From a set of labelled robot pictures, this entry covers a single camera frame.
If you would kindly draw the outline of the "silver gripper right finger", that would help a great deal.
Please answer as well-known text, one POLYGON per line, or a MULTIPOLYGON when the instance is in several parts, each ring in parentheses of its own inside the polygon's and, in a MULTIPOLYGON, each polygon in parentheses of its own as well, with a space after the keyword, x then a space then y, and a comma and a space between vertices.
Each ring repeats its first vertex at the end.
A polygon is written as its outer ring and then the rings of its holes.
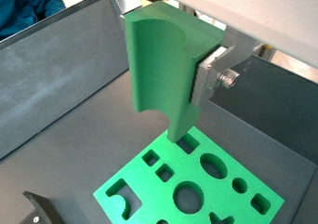
POLYGON ((218 86, 231 88, 239 74, 231 68, 250 58, 258 40, 230 26, 226 27, 222 45, 207 54, 198 65, 191 103, 200 107, 218 86))

